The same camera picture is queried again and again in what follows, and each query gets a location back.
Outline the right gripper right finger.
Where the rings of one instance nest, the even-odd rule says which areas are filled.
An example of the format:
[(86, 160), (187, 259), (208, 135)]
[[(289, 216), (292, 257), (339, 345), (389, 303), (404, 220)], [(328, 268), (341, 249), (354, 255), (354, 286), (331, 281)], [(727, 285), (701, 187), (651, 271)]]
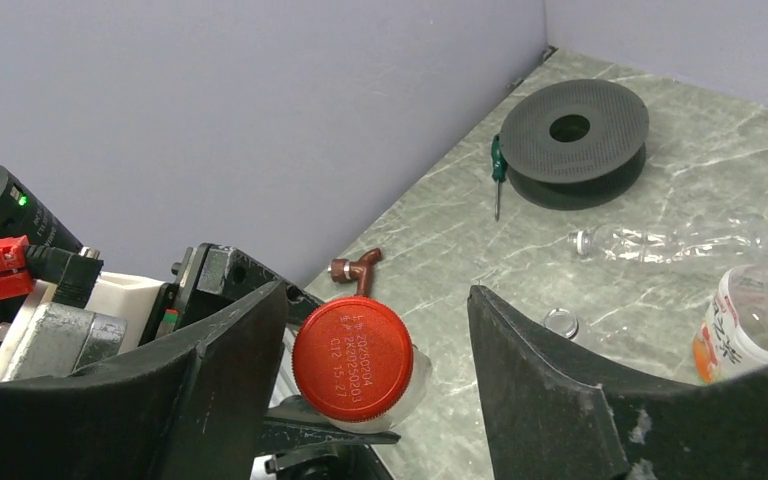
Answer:
[(768, 367), (695, 386), (600, 356), (487, 287), (467, 309), (496, 478), (768, 479)]

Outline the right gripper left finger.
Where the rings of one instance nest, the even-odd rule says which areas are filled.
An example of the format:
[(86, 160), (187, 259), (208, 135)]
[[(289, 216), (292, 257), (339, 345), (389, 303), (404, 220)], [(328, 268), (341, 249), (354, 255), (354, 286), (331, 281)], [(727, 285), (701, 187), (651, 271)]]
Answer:
[(0, 383), (0, 479), (246, 479), (283, 352), (282, 282), (63, 378)]

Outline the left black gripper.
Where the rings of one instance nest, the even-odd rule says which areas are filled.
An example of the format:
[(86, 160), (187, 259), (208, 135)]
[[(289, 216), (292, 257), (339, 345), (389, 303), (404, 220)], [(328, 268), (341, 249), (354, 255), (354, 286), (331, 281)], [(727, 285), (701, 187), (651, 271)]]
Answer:
[[(161, 284), (141, 345), (211, 316), (272, 281), (286, 288), (290, 329), (299, 329), (322, 305), (320, 299), (235, 247), (213, 243), (189, 247), (183, 259), (172, 264), (171, 272), (175, 279)], [(326, 446), (393, 445), (400, 439), (392, 431), (365, 434), (342, 430), (301, 396), (290, 396), (270, 407), (263, 418), (261, 455)]]

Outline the red orange bottle cap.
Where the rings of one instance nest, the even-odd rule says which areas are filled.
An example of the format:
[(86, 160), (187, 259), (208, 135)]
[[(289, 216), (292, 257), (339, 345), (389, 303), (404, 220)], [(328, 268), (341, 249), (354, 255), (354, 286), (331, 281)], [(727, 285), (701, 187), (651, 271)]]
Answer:
[(407, 395), (418, 359), (394, 311), (371, 298), (347, 296), (305, 320), (293, 344), (292, 370), (316, 411), (361, 423), (386, 415)]

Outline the small orange cap bottle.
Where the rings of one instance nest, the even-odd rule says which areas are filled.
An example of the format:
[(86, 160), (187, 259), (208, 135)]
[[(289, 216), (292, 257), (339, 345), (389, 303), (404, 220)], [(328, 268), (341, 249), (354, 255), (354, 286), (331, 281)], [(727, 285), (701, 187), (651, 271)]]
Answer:
[(338, 375), (325, 417), (353, 433), (381, 433), (405, 421), (423, 400), (433, 371), (415, 345), (370, 353), (363, 347)]

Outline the clear Pocari Sweat bottle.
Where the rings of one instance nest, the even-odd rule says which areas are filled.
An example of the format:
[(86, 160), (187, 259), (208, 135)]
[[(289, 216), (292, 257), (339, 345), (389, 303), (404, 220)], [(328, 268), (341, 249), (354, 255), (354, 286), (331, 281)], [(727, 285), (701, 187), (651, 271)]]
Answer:
[(572, 252), (672, 270), (708, 271), (768, 261), (768, 222), (757, 215), (696, 216), (683, 223), (601, 224), (568, 234)]

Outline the green fruit tea bottle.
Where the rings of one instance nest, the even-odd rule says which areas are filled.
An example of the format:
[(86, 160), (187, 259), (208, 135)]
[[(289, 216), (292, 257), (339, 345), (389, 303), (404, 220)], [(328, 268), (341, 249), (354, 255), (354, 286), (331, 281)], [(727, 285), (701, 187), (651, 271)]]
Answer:
[(768, 366), (768, 266), (743, 265), (723, 275), (692, 351), (706, 383)]

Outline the clear bottle black label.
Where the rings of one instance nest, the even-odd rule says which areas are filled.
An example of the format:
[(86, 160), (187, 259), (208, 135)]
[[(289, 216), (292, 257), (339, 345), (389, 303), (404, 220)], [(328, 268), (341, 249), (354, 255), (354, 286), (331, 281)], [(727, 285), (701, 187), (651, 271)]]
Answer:
[(546, 329), (567, 340), (593, 349), (594, 335), (591, 325), (574, 311), (562, 307), (552, 308), (542, 317), (540, 323)]

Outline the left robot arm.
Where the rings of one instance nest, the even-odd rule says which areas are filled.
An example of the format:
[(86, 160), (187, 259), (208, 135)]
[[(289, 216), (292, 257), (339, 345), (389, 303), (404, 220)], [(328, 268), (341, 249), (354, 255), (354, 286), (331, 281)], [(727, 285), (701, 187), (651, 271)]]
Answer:
[(0, 166), (0, 381), (25, 371), (76, 369), (128, 352), (206, 318), (275, 278), (242, 251), (204, 243), (172, 267), (172, 282), (102, 272), (75, 321), (35, 320), (57, 299), (57, 266), (27, 258), (24, 246), (52, 249), (57, 266), (86, 247), (7, 168)]

